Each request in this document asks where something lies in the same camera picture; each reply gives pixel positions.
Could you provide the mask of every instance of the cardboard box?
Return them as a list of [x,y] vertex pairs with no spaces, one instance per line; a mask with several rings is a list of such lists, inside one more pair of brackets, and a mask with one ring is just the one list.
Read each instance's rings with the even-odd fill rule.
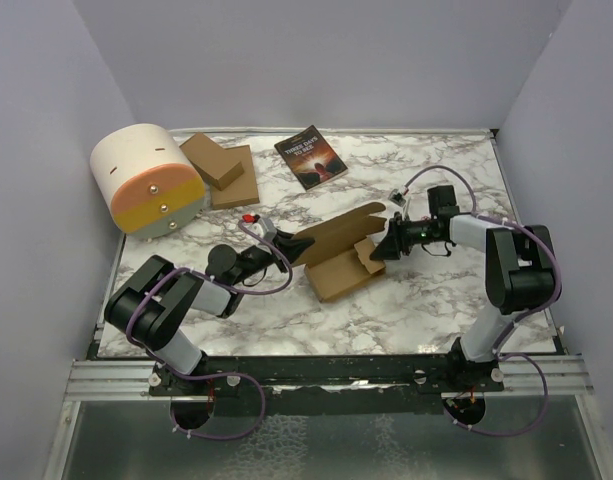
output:
[[211,201],[213,209],[241,207],[259,203],[259,192],[257,191],[257,178],[255,177],[255,167],[253,166],[253,156],[250,153],[250,146],[227,148],[226,152],[241,163],[244,174],[235,179],[233,183],[223,190],[210,187]]
[[223,190],[244,173],[232,152],[220,147],[203,133],[196,133],[180,147],[205,182]]
[[315,239],[293,266],[304,265],[320,302],[334,302],[385,273],[384,262],[370,259],[375,244],[368,238],[384,230],[386,219],[371,214],[385,209],[379,202],[369,203],[295,235]]

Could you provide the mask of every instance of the white cylindrical container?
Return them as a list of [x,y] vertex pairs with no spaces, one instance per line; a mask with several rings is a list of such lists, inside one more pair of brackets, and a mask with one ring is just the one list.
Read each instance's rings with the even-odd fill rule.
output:
[[176,230],[204,206],[199,173],[162,127],[141,123],[101,140],[90,167],[115,224],[154,238]]

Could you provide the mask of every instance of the black motor joint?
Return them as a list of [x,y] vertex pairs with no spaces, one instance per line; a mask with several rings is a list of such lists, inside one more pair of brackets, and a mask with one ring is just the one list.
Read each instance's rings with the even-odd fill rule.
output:
[[371,254],[372,260],[399,260],[410,255],[415,245],[435,242],[451,243],[450,220],[459,215],[459,207],[452,185],[429,188],[428,207],[430,218],[412,221],[396,212],[388,221],[388,232]]

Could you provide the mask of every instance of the glass panel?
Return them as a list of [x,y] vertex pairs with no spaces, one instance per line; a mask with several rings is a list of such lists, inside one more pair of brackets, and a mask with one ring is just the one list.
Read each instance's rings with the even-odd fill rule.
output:
[[[538,408],[535,397],[490,399],[481,426],[517,428]],[[235,442],[187,440],[171,428],[165,403],[84,404],[65,478],[600,478],[574,397],[553,398],[537,430],[508,439],[462,431],[442,415],[409,413],[274,416]]]

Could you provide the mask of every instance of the cardboard flap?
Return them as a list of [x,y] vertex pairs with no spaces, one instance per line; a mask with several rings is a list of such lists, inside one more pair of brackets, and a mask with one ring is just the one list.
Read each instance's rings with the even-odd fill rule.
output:
[[386,267],[383,261],[370,259],[370,254],[375,250],[375,244],[370,238],[365,238],[361,242],[357,242],[355,244],[355,250],[357,250],[359,261],[362,262],[362,265],[366,267],[366,270],[371,275]]
[[346,213],[338,215],[330,220],[322,223],[318,223],[312,227],[308,227],[301,232],[297,232],[293,238],[306,238],[312,237],[317,241],[317,237],[322,234],[328,234],[332,230],[335,230],[347,222],[356,221],[359,218],[366,217],[372,213],[379,213],[386,210],[383,203],[371,202],[361,207],[354,208]]
[[383,231],[385,225],[386,219],[383,217],[360,216],[351,218],[351,220],[339,224],[338,228],[322,231],[317,235],[315,244],[302,253],[293,263],[293,266],[317,265],[326,259],[352,249],[357,242],[365,239],[367,235]]

